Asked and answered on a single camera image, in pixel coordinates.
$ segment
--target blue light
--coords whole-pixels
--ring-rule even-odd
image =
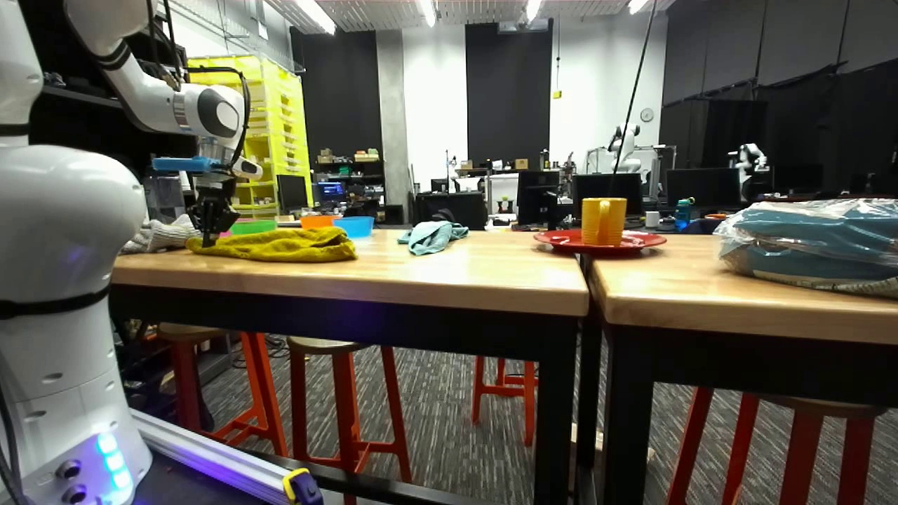
[[[111,479],[116,479],[116,489],[120,489],[120,490],[131,489],[131,473],[130,472],[116,472]]]
[[[117,469],[124,469],[124,457],[120,457],[120,452],[116,452],[116,455],[107,455],[107,469],[110,469],[110,472],[117,472]]]
[[[97,441],[103,455],[117,452],[117,444],[116,444],[111,433],[100,433],[96,441]]]

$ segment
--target blue bin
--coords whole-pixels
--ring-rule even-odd
[[[346,217],[334,221],[340,229],[346,229],[348,239],[368,239],[372,229],[372,217]]]

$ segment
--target chair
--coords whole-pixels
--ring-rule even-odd
[[[396,455],[400,479],[413,479],[413,465],[410,465],[410,452],[403,438],[403,419],[400,419],[400,398],[399,398],[399,379],[396,379],[396,357],[393,357],[393,347],[386,346],[381,346],[381,361],[384,361],[393,441],[389,444],[361,441],[355,372],[354,372],[354,351],[358,347],[365,346],[340,343],[340,339],[309,339],[309,337],[288,339],[294,457],[358,473],[372,452],[386,452],[386,455]],[[309,455],[309,445],[306,445],[309,444],[306,441],[306,357],[313,357],[313,354],[330,357],[330,368],[334,368],[337,434],[340,434],[337,457]]]
[[[520,375],[506,372],[506,358],[497,358],[497,379],[486,382],[486,357],[473,361],[473,403],[471,403],[471,424],[480,424],[480,402],[482,396],[500,398],[524,398],[524,445],[534,445],[535,438],[535,361],[524,361]]]
[[[709,410],[709,396],[712,396],[709,388],[699,388],[694,396],[694,410],[682,434],[682,450],[678,450],[678,462],[667,490],[667,505],[684,505],[684,494],[687,494],[699,444],[701,444],[701,429]],[[840,505],[861,505],[866,490],[873,424],[880,410],[866,403],[835,403],[835,402],[817,402],[817,398],[767,398],[767,402],[795,410],[781,503],[782,505],[809,503],[820,426],[821,426],[821,419],[831,416],[831,419],[844,419]],[[734,503],[740,490],[740,479],[744,479],[748,450],[751,450],[757,407],[761,407],[757,396],[751,392],[740,396],[729,469],[724,482],[724,499],[720,499],[726,505]]]
[[[177,385],[177,420],[186,429],[203,433],[203,388],[197,372],[197,347],[207,339],[225,337],[225,332],[163,323],[158,337],[172,346],[167,354]],[[229,445],[239,445],[246,438],[257,434],[273,444],[275,455],[287,457],[288,445],[280,426],[277,388],[273,379],[264,335],[240,332],[240,354],[246,361],[250,407],[204,434]]]

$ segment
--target desk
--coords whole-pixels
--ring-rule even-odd
[[[534,249],[527,232],[471,232],[428,259],[413,259],[399,235],[375,229],[346,264],[124,255],[111,315],[534,358],[534,503],[565,503],[574,339],[588,305],[579,264]]]
[[[602,503],[643,503],[654,382],[898,403],[898,302],[740,277],[709,235],[595,260],[608,343]]]

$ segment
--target red plate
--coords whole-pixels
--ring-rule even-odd
[[[597,259],[628,259],[643,255],[643,249],[659,246],[667,239],[650,229],[622,229],[621,246],[601,246],[601,245],[584,245],[580,229],[543,229],[535,235],[541,249],[573,255],[573,252],[591,252]]]

